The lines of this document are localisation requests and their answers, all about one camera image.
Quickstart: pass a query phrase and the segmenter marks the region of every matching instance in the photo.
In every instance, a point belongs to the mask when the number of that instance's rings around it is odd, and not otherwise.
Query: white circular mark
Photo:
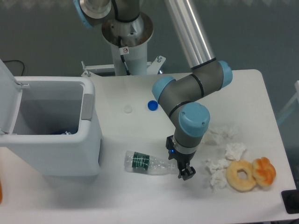
[[[125,107],[123,108],[123,111],[125,113],[131,113],[133,111],[133,108],[130,105],[125,105]]]

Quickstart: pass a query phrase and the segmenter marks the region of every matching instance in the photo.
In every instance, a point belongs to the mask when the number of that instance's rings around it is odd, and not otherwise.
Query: warning sticker
[[[121,55],[126,55],[129,53],[129,47],[119,48]]]

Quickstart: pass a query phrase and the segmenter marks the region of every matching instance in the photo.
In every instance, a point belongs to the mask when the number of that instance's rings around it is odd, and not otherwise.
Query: bagel
[[[238,176],[238,172],[244,171],[246,179]],[[248,191],[255,187],[256,181],[252,176],[252,164],[246,160],[232,161],[226,170],[226,179],[230,186],[238,191]]]

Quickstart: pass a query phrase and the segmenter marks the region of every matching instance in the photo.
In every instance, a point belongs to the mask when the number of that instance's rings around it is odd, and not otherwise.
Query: green bottle label
[[[145,170],[148,170],[149,163],[150,163],[150,156],[149,155],[134,152],[133,163],[132,163],[133,168],[141,167]]]

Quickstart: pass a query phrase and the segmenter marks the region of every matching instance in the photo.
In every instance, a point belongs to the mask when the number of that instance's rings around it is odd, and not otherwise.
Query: gray wall
[[[163,1],[142,2],[155,27],[148,60],[163,55],[165,73],[188,72]],[[299,80],[299,1],[202,0],[196,7],[217,58],[234,70],[260,70],[277,113]],[[79,76],[81,60],[112,63],[100,27],[85,29],[71,0],[0,0],[0,59],[22,60],[26,76]],[[17,63],[8,67],[16,76],[21,73]],[[299,111],[280,132],[291,166],[299,164]]]

